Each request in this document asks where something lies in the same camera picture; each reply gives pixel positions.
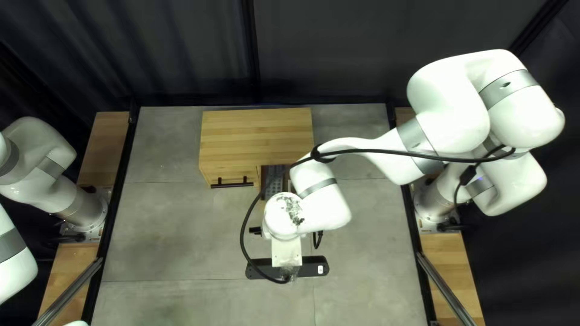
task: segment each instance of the drawer handle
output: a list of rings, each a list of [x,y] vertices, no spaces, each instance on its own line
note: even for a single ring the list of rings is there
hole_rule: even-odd
[[[253,182],[248,182],[247,176],[244,176],[244,182],[238,182],[238,183],[222,183],[222,177],[219,177],[217,180],[218,181],[216,184],[210,185],[211,189],[233,188],[233,187],[253,187]]]

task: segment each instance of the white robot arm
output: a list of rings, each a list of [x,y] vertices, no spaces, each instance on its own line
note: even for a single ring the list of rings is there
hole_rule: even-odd
[[[94,230],[105,218],[107,203],[62,175],[76,155],[47,123],[31,117],[16,120],[0,135],[0,194],[54,213],[78,232]],[[0,207],[0,304],[30,283],[37,270]]]
[[[490,50],[436,61],[413,75],[407,96],[416,117],[404,125],[376,139],[335,139],[315,150],[371,148],[480,158],[504,144],[517,148],[509,157],[512,160],[481,164],[470,181],[479,186],[468,185],[469,192],[462,189],[458,202],[473,198],[485,213],[497,215],[543,189],[545,174],[528,151],[554,139],[563,129],[564,117],[513,54]],[[395,184],[441,171],[445,164],[400,155],[357,154]],[[334,230],[350,221],[350,209],[326,164],[332,158],[293,167],[290,177],[297,195],[279,193],[266,203],[262,234],[272,240],[274,267],[302,264],[296,255],[300,236]],[[450,164],[424,194],[416,195],[419,216],[433,218],[431,222],[444,220],[454,207],[453,194],[468,165]]]

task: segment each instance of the wooden platform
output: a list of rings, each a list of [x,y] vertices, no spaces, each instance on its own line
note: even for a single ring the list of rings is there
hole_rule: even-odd
[[[260,183],[262,165],[292,164],[314,147],[309,107],[205,111],[201,173],[208,184]]]
[[[128,119],[128,112],[97,113],[78,177],[78,185],[103,188],[113,186],[129,126]],[[94,243],[59,244],[39,316],[94,261],[98,249],[99,245]],[[81,319],[87,289],[88,285],[85,285],[51,322],[51,326],[62,326]]]
[[[395,115],[397,116],[397,126],[415,117],[415,113],[410,107],[396,108]],[[435,266],[477,325],[484,326],[485,321],[461,233],[421,234],[419,237],[425,256]],[[432,282],[430,284],[435,314],[439,324],[441,326],[460,325],[441,292]]]

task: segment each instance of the gray tile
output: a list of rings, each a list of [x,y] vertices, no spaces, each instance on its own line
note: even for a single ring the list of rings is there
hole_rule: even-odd
[[[339,180],[353,218],[326,231],[315,255],[324,255],[330,275],[406,275],[417,279],[400,187],[387,179]]]
[[[126,182],[203,180],[198,167],[203,111],[247,107],[143,107]]]
[[[310,280],[104,282],[93,326],[314,325]]]
[[[103,279],[106,281],[245,278],[240,227],[258,194],[252,187],[209,189],[204,182],[127,183]],[[263,203],[248,226],[262,224]],[[246,233],[252,258],[270,242]],[[311,255],[310,240],[303,254]]]
[[[425,308],[416,278],[399,276],[325,277],[316,280],[317,326],[424,326]]]
[[[342,137],[373,139],[389,131],[384,104],[312,106],[315,144]],[[381,179],[384,174],[367,159],[343,155],[331,163],[337,179]]]

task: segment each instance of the black backdrop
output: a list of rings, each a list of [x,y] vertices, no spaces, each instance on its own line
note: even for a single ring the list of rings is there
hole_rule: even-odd
[[[466,234],[466,245],[488,325],[524,324],[515,318],[526,313],[526,322],[567,324],[578,321],[571,317],[578,295],[563,290],[579,271],[571,163],[578,154],[578,10],[566,8],[537,28],[539,36],[524,31],[542,5],[555,2],[565,1],[7,1],[0,7],[0,125],[24,115],[44,119],[77,149],[78,167],[95,113],[127,110],[131,98],[164,106],[389,98],[405,106],[406,81],[423,65],[512,45],[564,110],[567,127],[534,153],[549,176],[544,193],[509,216],[469,213],[479,228]],[[42,212],[3,205],[30,234],[29,246],[52,231],[49,220],[39,222]],[[41,291],[45,277],[0,307],[0,324],[6,316],[10,325],[34,320],[42,293],[33,298],[29,288]]]
[[[580,325],[580,2],[569,1],[520,55],[566,125],[532,151],[548,185],[526,204],[493,218],[474,205],[477,227],[463,239],[485,323]]]

